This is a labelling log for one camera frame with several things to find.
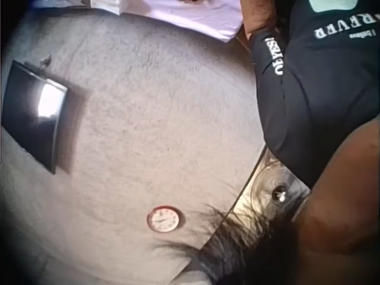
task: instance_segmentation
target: paper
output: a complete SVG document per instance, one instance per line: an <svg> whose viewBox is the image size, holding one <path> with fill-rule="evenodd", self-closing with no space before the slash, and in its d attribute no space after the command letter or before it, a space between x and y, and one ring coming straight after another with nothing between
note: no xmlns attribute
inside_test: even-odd
<svg viewBox="0 0 380 285"><path fill-rule="evenodd" d="M239 0L37 0L36 8L82 6L155 18L228 42L243 18Z"/></svg>

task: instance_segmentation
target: black panel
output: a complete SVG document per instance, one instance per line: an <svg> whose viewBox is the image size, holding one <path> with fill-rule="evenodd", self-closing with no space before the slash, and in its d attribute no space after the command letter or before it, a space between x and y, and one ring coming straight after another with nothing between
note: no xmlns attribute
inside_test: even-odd
<svg viewBox="0 0 380 285"><path fill-rule="evenodd" d="M3 105L3 127L36 160L55 173L55 138L66 87L14 61Z"/></svg>

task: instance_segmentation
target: wall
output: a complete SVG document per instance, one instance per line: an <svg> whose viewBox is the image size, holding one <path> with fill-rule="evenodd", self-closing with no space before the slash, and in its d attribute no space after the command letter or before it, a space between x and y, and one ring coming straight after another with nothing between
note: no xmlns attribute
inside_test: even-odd
<svg viewBox="0 0 380 285"><path fill-rule="evenodd" d="M2 130L7 233L45 284L167 284L187 263L152 248L197 246L196 212L228 210L264 146L251 64L224 44L136 16L29 14L2 63L38 65L71 89L51 175ZM155 234L155 206L186 216Z"/></svg>

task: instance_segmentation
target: small clock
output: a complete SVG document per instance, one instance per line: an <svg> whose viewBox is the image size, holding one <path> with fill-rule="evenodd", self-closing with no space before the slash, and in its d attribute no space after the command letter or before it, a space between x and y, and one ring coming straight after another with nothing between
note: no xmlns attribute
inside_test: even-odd
<svg viewBox="0 0 380 285"><path fill-rule="evenodd" d="M154 208L147 216L147 223L151 230L157 233L169 233L181 224L181 212L171 206Z"/></svg>

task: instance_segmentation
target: hair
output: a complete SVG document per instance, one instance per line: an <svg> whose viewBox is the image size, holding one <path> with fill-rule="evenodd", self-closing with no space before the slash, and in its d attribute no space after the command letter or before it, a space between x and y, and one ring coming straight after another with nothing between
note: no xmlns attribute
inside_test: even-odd
<svg viewBox="0 0 380 285"><path fill-rule="evenodd" d="M287 284L297 268L292 215L300 202L272 219L251 208L244 217L233 213L225 217L212 209L202 216L215 232L202 249L183 243L170 243L168 247L191 259L185 272L202 271L213 285Z"/></svg>

